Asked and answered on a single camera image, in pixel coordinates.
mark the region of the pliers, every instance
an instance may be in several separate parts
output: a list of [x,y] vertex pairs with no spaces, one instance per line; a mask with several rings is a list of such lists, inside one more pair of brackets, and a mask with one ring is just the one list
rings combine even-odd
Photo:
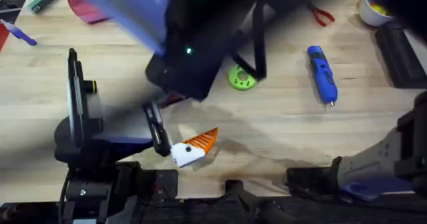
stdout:
[[316,19],[316,21],[317,21],[321,26],[325,27],[325,26],[326,26],[326,23],[320,19],[319,14],[320,14],[320,15],[323,15],[323,16],[325,16],[325,17],[327,17],[327,18],[328,18],[330,21],[332,21],[332,22],[333,22],[333,21],[335,21],[335,17],[334,17],[331,13],[329,13],[329,12],[327,12],[327,11],[325,11],[325,10],[322,10],[322,9],[320,9],[320,8],[317,8],[315,5],[313,5],[313,3],[311,3],[311,2],[307,3],[307,7],[308,7],[310,10],[312,10],[312,13],[313,13],[314,18]]

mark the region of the yellow object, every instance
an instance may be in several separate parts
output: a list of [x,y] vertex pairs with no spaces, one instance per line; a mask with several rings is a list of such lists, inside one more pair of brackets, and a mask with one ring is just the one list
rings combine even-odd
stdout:
[[374,11],[378,12],[379,14],[386,15],[386,16],[389,15],[387,10],[385,10],[385,8],[379,6],[375,3],[371,3],[370,6],[373,8]]

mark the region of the blue marker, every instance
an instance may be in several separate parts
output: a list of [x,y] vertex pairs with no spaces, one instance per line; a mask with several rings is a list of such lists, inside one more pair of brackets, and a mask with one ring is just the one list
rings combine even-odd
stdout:
[[314,81],[316,82],[320,99],[324,103],[330,103],[331,106],[334,106],[338,98],[338,89],[322,48],[311,46],[308,47],[307,53],[310,57]]
[[32,45],[32,46],[37,45],[37,42],[35,40],[33,40],[32,38],[30,38],[29,36],[24,34],[24,32],[22,32],[18,27],[14,26],[13,24],[8,23],[2,19],[0,19],[0,21],[2,22],[2,24],[6,27],[6,29],[10,33],[12,33],[14,36],[16,36],[16,38],[26,41],[28,43],[28,45]]

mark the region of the green marker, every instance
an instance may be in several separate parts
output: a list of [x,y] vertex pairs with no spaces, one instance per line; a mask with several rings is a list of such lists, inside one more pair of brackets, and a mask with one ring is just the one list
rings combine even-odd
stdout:
[[53,1],[54,0],[34,0],[30,4],[28,4],[27,7],[33,14],[38,14],[42,12]]

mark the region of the red object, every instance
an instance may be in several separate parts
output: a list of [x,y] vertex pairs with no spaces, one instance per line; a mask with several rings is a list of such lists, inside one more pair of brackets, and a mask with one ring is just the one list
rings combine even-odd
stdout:
[[316,21],[317,21],[321,26],[325,27],[325,26],[326,26],[326,23],[320,19],[319,15],[323,15],[323,16],[325,16],[325,17],[326,17],[326,18],[328,18],[331,22],[334,22],[334,21],[335,21],[335,17],[334,17],[331,13],[329,13],[329,12],[327,12],[327,11],[325,11],[325,10],[322,10],[322,9],[320,9],[320,8],[317,8],[315,5],[313,5],[313,3],[308,3],[308,4],[307,4],[307,7],[308,7],[310,10],[312,10],[312,13],[313,13],[314,19],[316,19]]
[[6,38],[9,35],[9,31],[6,29],[6,27],[2,24],[0,24],[0,51],[1,48],[3,48],[3,45],[6,42]]
[[85,0],[68,0],[68,5],[86,23],[98,23],[109,19],[109,17],[106,17],[99,11],[98,7],[89,4]]

